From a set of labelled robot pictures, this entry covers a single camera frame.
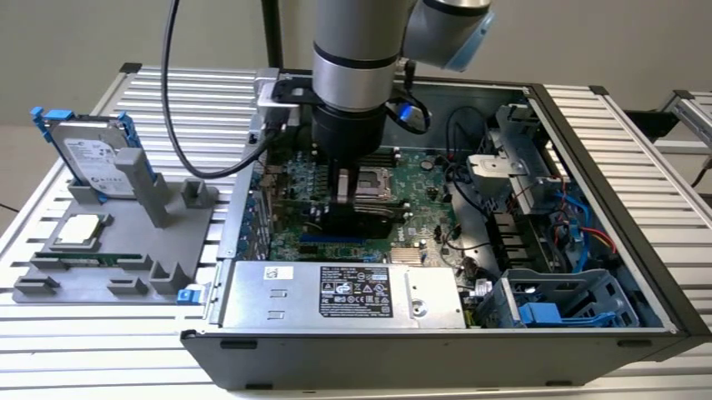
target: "silver cylinder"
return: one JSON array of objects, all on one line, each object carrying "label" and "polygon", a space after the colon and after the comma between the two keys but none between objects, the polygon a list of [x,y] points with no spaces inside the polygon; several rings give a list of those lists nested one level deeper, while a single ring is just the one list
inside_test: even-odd
[{"label": "silver cylinder", "polygon": [[320,0],[313,87],[351,113],[388,100],[413,0]]},{"label": "silver cylinder", "polygon": [[315,52],[315,91],[343,111],[359,113],[380,107],[389,100],[395,74],[395,62],[377,69],[356,69],[329,62]]},{"label": "silver cylinder", "polygon": [[352,60],[383,60],[401,51],[413,0],[320,0],[315,44]]},{"label": "silver cylinder", "polygon": [[403,55],[463,71],[488,32],[490,0],[421,0],[413,9]]}]

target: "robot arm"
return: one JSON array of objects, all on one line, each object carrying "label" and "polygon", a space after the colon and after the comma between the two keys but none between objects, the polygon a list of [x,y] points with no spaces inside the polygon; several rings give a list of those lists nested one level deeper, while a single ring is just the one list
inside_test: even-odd
[{"label": "robot arm", "polygon": [[492,18],[490,0],[320,0],[313,137],[332,159],[333,188],[381,146],[399,58],[463,71]]}]

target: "gray cylindrical arm segment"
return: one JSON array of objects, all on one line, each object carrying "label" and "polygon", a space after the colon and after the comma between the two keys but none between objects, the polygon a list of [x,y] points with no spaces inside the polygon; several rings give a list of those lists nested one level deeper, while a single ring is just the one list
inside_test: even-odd
[{"label": "gray cylindrical arm segment", "polygon": [[403,55],[421,63],[445,68],[487,17],[490,1],[436,0],[463,10],[482,10],[479,15],[456,15],[421,1],[411,14]]},{"label": "gray cylindrical arm segment", "polygon": [[329,54],[372,61],[401,51],[413,0],[320,0],[315,42]]}]

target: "drive label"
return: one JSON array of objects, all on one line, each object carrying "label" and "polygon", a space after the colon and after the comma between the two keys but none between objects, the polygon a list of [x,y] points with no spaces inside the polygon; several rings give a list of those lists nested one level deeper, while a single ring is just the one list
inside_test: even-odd
[{"label": "drive label", "polygon": [[320,313],[328,318],[393,318],[387,267],[323,267]]},{"label": "drive label", "polygon": [[65,139],[65,146],[90,185],[109,196],[134,196],[126,174],[114,165],[114,148],[101,140]]}]

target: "black cable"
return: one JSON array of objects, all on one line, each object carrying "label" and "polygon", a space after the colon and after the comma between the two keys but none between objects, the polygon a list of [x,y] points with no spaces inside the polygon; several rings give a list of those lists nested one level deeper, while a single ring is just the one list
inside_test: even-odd
[{"label": "black cable", "polygon": [[21,210],[18,210],[17,208],[9,206],[7,204],[0,203],[0,207],[5,208],[6,210],[11,210],[14,213],[19,213],[21,212]]},{"label": "black cable", "polygon": [[404,69],[404,80],[403,80],[403,95],[392,98],[389,100],[391,103],[396,104],[396,107],[401,103],[408,103],[412,107],[416,106],[421,112],[423,112],[423,129],[419,129],[417,127],[411,126],[403,119],[401,116],[393,111],[391,107],[387,107],[387,114],[389,115],[391,119],[399,125],[403,129],[405,129],[408,132],[416,134],[416,135],[424,135],[431,130],[431,111],[425,104],[417,99],[416,95],[413,94],[413,82],[416,81],[416,61],[409,60],[405,63],[405,69]]},{"label": "black cable", "polygon": [[480,265],[478,265],[478,261],[476,261],[476,259],[474,257],[466,257],[463,259],[463,266],[464,266],[466,269],[468,269],[468,267],[471,267],[475,270],[476,278],[478,278],[478,274],[483,273],[486,278],[488,278],[492,282],[498,282],[498,280],[500,279],[498,277],[498,275],[495,273],[492,273],[492,271],[488,268],[484,268]]},{"label": "black cable", "polygon": [[709,172],[709,169],[703,168],[701,173],[698,173],[698,177],[695,178],[695,181],[693,181],[693,184],[690,186],[695,187],[695,186],[698,186],[701,184],[701,182],[703,181],[703,178],[705,178],[705,174],[707,172]]},{"label": "black cable", "polygon": [[172,42],[173,42],[173,36],[174,36],[174,25],[177,24],[177,14],[178,14],[180,3],[181,3],[181,0],[173,0],[170,4],[169,22],[166,23],[166,32],[164,35],[164,57],[162,57],[162,64],[161,64],[161,100],[164,104],[164,118],[166,120],[166,131],[169,133],[170,143],[173,144],[174,150],[178,155],[178,159],[181,160],[181,164],[185,166],[189,172],[196,177],[202,178],[202,179],[218,179],[218,178],[225,178],[229,175],[241,172],[260,158],[260,156],[268,149],[268,146],[270,145],[272,141],[274,140],[277,134],[280,133],[280,128],[283,124],[280,124],[280,127],[277,128],[269,127],[268,129],[265,129],[265,139],[262,143],[260,143],[253,153],[246,158],[244,158],[244,160],[241,160],[241,162],[236,164],[233,167],[228,167],[226,169],[221,171],[216,171],[216,172],[205,172],[205,171],[201,171],[198,168],[196,168],[194,165],[190,163],[189,158],[186,157],[186,154],[184,152],[184,149],[181,148],[181,143],[178,142],[177,131],[174,130],[174,122],[170,116],[170,105],[169,105],[170,47],[172,47]]},{"label": "black cable", "polygon": [[445,239],[443,240],[443,242],[448,245],[449,248],[452,248],[453,250],[459,250],[462,252],[464,251],[468,251],[468,250],[475,250],[476,248],[482,248],[483,246],[490,246],[491,243],[490,242],[486,242],[486,243],[480,243],[478,244],[476,246],[471,246],[471,247],[456,247],[456,245],[453,243],[449,242],[449,237],[453,236],[453,232],[456,231],[458,229],[458,226],[453,227],[448,234],[445,235]]},{"label": "black cable", "polygon": [[[448,169],[445,170],[445,177],[448,177],[448,171],[453,168],[453,166],[451,165],[448,167]],[[476,204],[476,202],[472,201],[472,199],[468,197],[468,195],[466,194],[466,191],[463,190],[463,188],[460,187],[460,185],[458,184],[458,179],[456,179],[456,175],[453,175],[453,186],[456,187],[456,190],[458,192],[460,193],[460,195],[463,196],[463,198],[466,199],[466,201],[468,202],[468,204],[483,214],[483,216],[486,217],[486,219],[490,219],[490,214],[488,212],[486,211],[486,209],[479,206]]]},{"label": "black cable", "polygon": [[264,0],[265,44],[268,45],[268,64],[270,68],[285,68],[283,50],[283,24],[280,1]]},{"label": "black cable", "polygon": [[[475,106],[462,106],[459,108],[456,108],[449,116],[448,116],[448,121],[445,123],[445,152],[447,152],[447,155],[449,156],[451,155],[451,152],[449,152],[449,135],[451,135],[451,127],[453,125],[453,118],[456,117],[458,113],[462,112],[463,110],[472,110],[476,112],[478,116],[483,119],[483,135],[487,134],[487,128],[488,128],[488,120],[486,119],[486,116],[483,114],[483,112],[478,109],[478,107]],[[463,127],[463,124],[460,124],[460,128],[463,129],[463,133],[467,133],[464,127]],[[456,145],[456,135],[453,135],[453,155],[458,154],[458,145]]]},{"label": "black cable", "polygon": [[443,256],[443,249],[445,248],[445,243],[441,245],[441,261],[445,263],[445,265],[448,265],[451,268],[455,268],[455,269],[460,269],[460,267],[453,264],[452,262],[449,262],[445,257]]},{"label": "black cable", "polygon": [[555,245],[555,237],[552,236],[552,231],[554,231],[554,234],[556,235],[556,230],[554,229],[550,230],[550,233],[546,233],[547,242],[550,244],[550,250],[552,252],[552,255],[559,260],[559,264],[562,265],[563,271],[567,272],[568,271],[568,263],[567,263],[568,259],[562,253],[562,250],[559,249],[559,247]]}]

